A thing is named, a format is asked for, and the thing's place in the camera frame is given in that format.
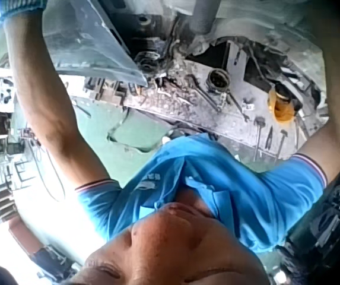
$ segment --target man's arm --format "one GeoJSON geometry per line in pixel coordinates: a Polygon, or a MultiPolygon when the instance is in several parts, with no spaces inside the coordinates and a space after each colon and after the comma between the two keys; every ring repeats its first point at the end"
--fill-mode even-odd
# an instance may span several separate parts
{"type": "Polygon", "coordinates": [[[330,182],[340,172],[340,18],[325,1],[313,6],[310,20],[323,49],[330,118],[299,153],[316,161],[330,182]]]}
{"type": "Polygon", "coordinates": [[[42,35],[42,12],[4,22],[18,99],[38,139],[75,187],[108,179],[100,159],[81,136],[75,113],[42,35]]]}

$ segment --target cable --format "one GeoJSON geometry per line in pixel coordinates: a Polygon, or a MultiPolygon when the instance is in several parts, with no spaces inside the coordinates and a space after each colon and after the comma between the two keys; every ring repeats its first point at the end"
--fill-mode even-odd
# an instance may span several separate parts
{"type": "Polygon", "coordinates": [[[38,170],[38,174],[39,174],[40,180],[42,181],[43,186],[46,188],[47,193],[48,193],[48,194],[50,195],[50,197],[51,197],[52,199],[54,199],[56,202],[62,202],[62,201],[64,201],[64,200],[66,199],[64,186],[63,186],[62,180],[60,179],[60,177],[59,177],[59,175],[58,175],[58,172],[57,172],[56,169],[55,169],[55,166],[54,166],[53,163],[52,163],[50,154],[49,154],[48,151],[47,151],[47,156],[48,156],[48,158],[49,158],[49,160],[50,160],[50,163],[51,163],[51,165],[52,165],[52,168],[53,168],[54,171],[55,171],[56,177],[58,178],[59,183],[61,184],[61,187],[62,187],[62,191],[63,191],[63,200],[61,200],[61,201],[58,200],[58,199],[56,199],[56,198],[51,194],[51,192],[49,191],[49,188],[48,188],[47,185],[45,184],[45,180],[43,179],[42,173],[40,172],[40,169],[39,169],[37,157],[36,157],[36,155],[35,155],[35,153],[34,153],[33,147],[31,146],[30,142],[28,143],[28,147],[30,147],[31,153],[32,153],[33,158],[34,158],[35,165],[36,165],[37,170],[38,170]]]}

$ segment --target blue polo shirt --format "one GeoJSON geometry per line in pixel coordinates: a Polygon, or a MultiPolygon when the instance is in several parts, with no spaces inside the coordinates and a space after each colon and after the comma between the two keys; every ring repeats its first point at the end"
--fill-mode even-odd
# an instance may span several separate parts
{"type": "Polygon", "coordinates": [[[108,241],[173,202],[180,185],[188,186],[243,245],[264,252],[319,199],[326,181],[320,167],[301,154],[255,173],[201,134],[162,146],[124,188],[115,180],[101,180],[77,192],[96,231],[108,241]]]}

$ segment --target pipe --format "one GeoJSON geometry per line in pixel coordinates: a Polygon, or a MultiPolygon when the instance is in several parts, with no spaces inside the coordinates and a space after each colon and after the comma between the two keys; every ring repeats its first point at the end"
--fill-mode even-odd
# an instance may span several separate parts
{"type": "Polygon", "coordinates": [[[189,28],[195,34],[208,34],[212,30],[221,0],[196,0],[189,28]]]}

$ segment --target shirt sleeve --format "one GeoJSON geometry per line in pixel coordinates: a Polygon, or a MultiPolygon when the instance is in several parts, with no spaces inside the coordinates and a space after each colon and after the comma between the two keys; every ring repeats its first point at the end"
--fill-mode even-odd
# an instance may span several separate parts
{"type": "Polygon", "coordinates": [[[267,235],[269,240],[278,242],[311,209],[327,186],[323,170],[302,154],[295,154],[274,170],[258,176],[274,200],[274,224],[267,235]]]}
{"type": "Polygon", "coordinates": [[[96,232],[104,236],[108,230],[110,210],[121,192],[119,183],[111,179],[95,181],[76,188],[75,192],[96,232]]]}

